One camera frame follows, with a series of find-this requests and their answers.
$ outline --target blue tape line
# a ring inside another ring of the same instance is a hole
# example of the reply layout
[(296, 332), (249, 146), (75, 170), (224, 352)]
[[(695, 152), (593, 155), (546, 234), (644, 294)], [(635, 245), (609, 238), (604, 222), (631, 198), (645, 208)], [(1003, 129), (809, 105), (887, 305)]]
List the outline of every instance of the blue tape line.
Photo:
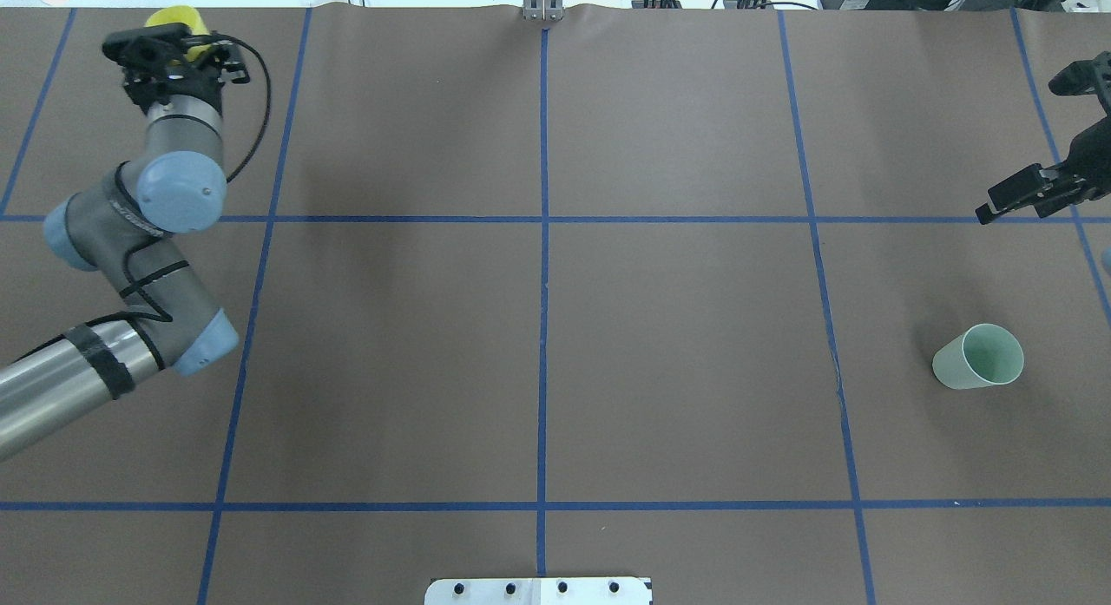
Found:
[(39, 90), (39, 99), (34, 102), (34, 110), (31, 111), (31, 119), (27, 122), (27, 130), (23, 131), (23, 140), (20, 142), (19, 151), (16, 153), (16, 162), (8, 174), (8, 185), (4, 186), (3, 196), (0, 196), (0, 214), (7, 213), (8, 202), (11, 201), (11, 193), (16, 190), (16, 181), (19, 178), (19, 170), (23, 167), (23, 158), (27, 155), (27, 148), (31, 147), (31, 138), (34, 135), (34, 127), (39, 123), (39, 114), (47, 102), (47, 94), (50, 92), (50, 84), (54, 82), (54, 74), (58, 72), (58, 63), (61, 61), (62, 51), (66, 49), (66, 41), (73, 29), (73, 20), (77, 19), (77, 9), (71, 8), (62, 28), (62, 36), (58, 39), (58, 47), (54, 48), (54, 57), (50, 60), (50, 68), (47, 69), (47, 78)]
[[(0, 502), (0, 512), (211, 512), (216, 503), (144, 502)], [(344, 503), (344, 502), (226, 502), (221, 513), (443, 513), (443, 512), (536, 512), (540, 503), (450, 502), (450, 503)], [(983, 507), (1111, 507), (1111, 497), (1049, 498), (893, 498), (831, 501), (549, 501), (548, 512), (801, 512), (855, 510), (974, 510)]]
[(1041, 122), (1042, 131), (1045, 133), (1045, 142), (1053, 161), (1060, 162), (1061, 154), (1057, 151), (1057, 142), (1053, 140), (1052, 130), (1049, 128), (1049, 119), (1045, 118), (1045, 110), (1042, 108), (1041, 95), (1038, 94), (1038, 83), (1034, 81), (1034, 73), (1030, 68), (1030, 56), (1027, 53), (1027, 41), (1022, 38), (1022, 24), (1019, 22), (1019, 11), (1011, 7), (1011, 26), (1014, 28), (1014, 40), (1019, 43), (1019, 54), (1022, 57), (1022, 69), (1027, 72), (1027, 84), (1030, 87), (1030, 97), (1034, 99), (1034, 109), (1038, 111), (1038, 120)]
[(23, 222), (23, 224), (41, 224), (47, 218), (41, 214), (3, 214), (0, 221)]
[[(2, 214), (0, 221), (36, 222), (41, 224), (43, 214)], [(222, 224), (542, 224), (543, 216), (437, 216), (437, 214), (224, 214)], [(975, 216), (685, 216), (685, 214), (662, 214), (662, 216), (548, 216), (552, 225), (583, 224), (975, 224)], [(1111, 224), (1111, 216), (1080, 216), (1084, 225)], [(1072, 218), (1008, 216), (995, 221), (995, 225), (1064, 224), (1071, 225)]]
[(809, 216), (551, 216), (553, 224), (805, 224)]
[(259, 301), (262, 296), (262, 284), (266, 282), (267, 263), (270, 260), (270, 241), (273, 238), (274, 214), (278, 211), (278, 200), (281, 199), (281, 181), (286, 170), (286, 154), (289, 150), (290, 132), (293, 130), (293, 117), (297, 111), (297, 94), (301, 87), (301, 69), (304, 67), (304, 48), (309, 43), (309, 26), (312, 22), (312, 9), (304, 9), (304, 21), (301, 24), (301, 44), (297, 54), (297, 67), (293, 69), (293, 84), (290, 88), (289, 108), (286, 111), (286, 127), (281, 135), (281, 150), (278, 153), (278, 167), (274, 171), (273, 190), (270, 194), (270, 211), (266, 233), (262, 235), (262, 253), (259, 256), (259, 269), (254, 275), (254, 293), (251, 296), (251, 312), (247, 319), (247, 332), (243, 336), (243, 353), (239, 361), (239, 379), (236, 381), (236, 395), (231, 404), (231, 416), (228, 422), (228, 437), (223, 447), (223, 460), (220, 465), (220, 482), (217, 486), (216, 506), (212, 510), (212, 523), (209, 530), (208, 546), (204, 553), (204, 566), (201, 571), (201, 583), (197, 591), (197, 604), (204, 605), (208, 601), (209, 582), (212, 577), (212, 563), (216, 558), (217, 541), (220, 536), (220, 518), (224, 495), (228, 491), (228, 475), (231, 471), (231, 454), (236, 446), (236, 431), (239, 426), (239, 412), (243, 402), (243, 389), (247, 384), (248, 360), (251, 355), (251, 344), (254, 340), (254, 325), (259, 315)]
[(551, 512), (745, 512), (787, 510), (853, 510), (852, 501), (553, 501)]
[(536, 512), (537, 504), (522, 502), (451, 502), (451, 503), (224, 503), (226, 512)]
[(1111, 507), (1111, 498), (904, 498), (863, 501), (864, 510), (974, 510), (978, 507)]
[(0, 501), (0, 512), (211, 512), (214, 503)]
[(548, 29), (540, 31), (540, 360), (537, 404), (537, 576), (548, 574), (548, 264), (551, 229), (548, 201)]
[(857, 542), (860, 548), (860, 566), (864, 579), (864, 594), (869, 605), (875, 605), (875, 586), (872, 582), (872, 562), (868, 551), (868, 533), (864, 528), (864, 511), (860, 506), (860, 482), (857, 478), (857, 458), (852, 447), (852, 432), (849, 427), (849, 407), (844, 400), (844, 381), (841, 376), (841, 360), (837, 351), (837, 335), (833, 332), (833, 312), (830, 305), (829, 289), (825, 284), (825, 264), (822, 261), (821, 238), (818, 234), (818, 221), (814, 213), (814, 198), (810, 186), (810, 165), (807, 163), (807, 148), (802, 139), (802, 120), (799, 118), (799, 99), (794, 90), (794, 72), (791, 68), (791, 48), (787, 37), (787, 20), (783, 11), (777, 11), (779, 19), (779, 37), (783, 49), (783, 69), (787, 72), (787, 91), (791, 102), (791, 120), (794, 123), (794, 145), (799, 150), (799, 170), (802, 174), (802, 193), (807, 201), (807, 214), (810, 221), (810, 242), (813, 245), (814, 268), (818, 270), (818, 290), (822, 298), (822, 313), (825, 315), (825, 337), (829, 343), (830, 356), (833, 359), (833, 371), (837, 375), (837, 396), (841, 406), (841, 437), (844, 443), (844, 460), (849, 471), (849, 490), (854, 505), (853, 515), (857, 522)]
[[(1027, 73), (1027, 84), (1030, 87), (1030, 97), (1034, 100), (1034, 109), (1038, 111), (1038, 120), (1041, 122), (1042, 131), (1045, 133), (1045, 142), (1049, 145), (1050, 152), (1053, 154), (1053, 162), (1061, 162), (1061, 154), (1057, 150), (1057, 139), (1053, 138), (1053, 131), (1049, 127), (1049, 119), (1045, 118), (1045, 110), (1041, 102), (1041, 94), (1038, 92), (1038, 83), (1034, 81), (1033, 69), (1030, 67), (1030, 56), (1027, 53), (1027, 42), (1022, 37), (1022, 23), (1019, 21), (1019, 11), (1011, 8), (1011, 26), (1014, 28), (1014, 40), (1019, 43), (1019, 56), (1022, 57), (1022, 69)], [(1092, 252), (1092, 245), (1088, 242), (1088, 233), (1084, 232), (1083, 220), (1080, 218), (1080, 210), (1075, 205), (1069, 205), (1069, 213), (1072, 214), (1071, 221), (1075, 225), (1077, 236), (1080, 238), (1080, 246), (1083, 248), (1084, 261), (1088, 262), (1088, 272), (1092, 278), (1092, 282), (1095, 284), (1095, 293), (1100, 298), (1100, 306), (1103, 307), (1103, 317), (1108, 323), (1108, 327), (1111, 327), (1111, 303), (1108, 302), (1108, 292), (1103, 285), (1103, 276), (1100, 274), (1099, 265), (1095, 264), (1095, 254)]]

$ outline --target cup rim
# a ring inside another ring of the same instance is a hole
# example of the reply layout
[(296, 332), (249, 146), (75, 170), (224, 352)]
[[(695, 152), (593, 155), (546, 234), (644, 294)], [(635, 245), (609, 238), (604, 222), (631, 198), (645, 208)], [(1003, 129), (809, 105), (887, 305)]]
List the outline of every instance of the cup rim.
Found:
[[(977, 369), (972, 366), (972, 363), (969, 362), (968, 353), (964, 351), (964, 343), (968, 341), (970, 333), (975, 332), (977, 329), (997, 329), (998, 331), (1005, 333), (1008, 339), (1011, 339), (1014, 347), (1019, 352), (1019, 371), (1015, 372), (1012, 379), (1008, 381), (988, 380), (987, 376), (980, 375), (980, 372), (978, 372)], [(1011, 333), (1010, 329), (1002, 327), (1002, 325), (995, 323), (977, 323), (973, 324), (972, 327), (965, 329), (964, 333), (961, 333), (961, 357), (964, 360), (964, 364), (968, 364), (969, 371), (972, 372), (972, 375), (975, 375), (978, 380), (983, 381), (983, 383), (989, 384), (989, 386), (1005, 386), (1005, 384), (1012, 384), (1017, 379), (1019, 379), (1020, 375), (1022, 375), (1024, 369), (1027, 369), (1027, 352), (1023, 351), (1022, 343), (1015, 339), (1014, 333)]]

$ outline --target metal bracket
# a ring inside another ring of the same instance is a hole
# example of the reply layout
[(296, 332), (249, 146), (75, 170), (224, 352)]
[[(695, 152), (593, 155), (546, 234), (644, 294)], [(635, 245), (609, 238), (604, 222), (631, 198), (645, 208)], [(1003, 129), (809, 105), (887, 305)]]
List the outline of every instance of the metal bracket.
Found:
[(424, 605), (652, 605), (652, 581), (640, 577), (438, 579)]
[(524, 0), (524, 19), (559, 21), (563, 19), (563, 0)]

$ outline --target plastic cup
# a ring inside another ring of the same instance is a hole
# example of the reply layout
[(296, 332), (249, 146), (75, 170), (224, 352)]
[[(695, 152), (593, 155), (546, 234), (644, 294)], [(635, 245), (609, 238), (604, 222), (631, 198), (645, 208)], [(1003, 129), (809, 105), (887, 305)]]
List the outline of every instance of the plastic cup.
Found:
[(933, 355), (933, 375), (954, 391), (1003, 386), (1019, 379), (1024, 364), (1022, 345), (1011, 332), (981, 323)]

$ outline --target metal plate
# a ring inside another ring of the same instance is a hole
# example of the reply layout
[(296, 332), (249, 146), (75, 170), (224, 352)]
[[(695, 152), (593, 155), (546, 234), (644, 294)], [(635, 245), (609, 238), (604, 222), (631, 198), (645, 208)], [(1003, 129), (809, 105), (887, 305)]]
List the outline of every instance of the metal plate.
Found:
[(440, 579), (424, 593), (424, 605), (651, 605), (652, 581), (637, 577), (548, 577)]

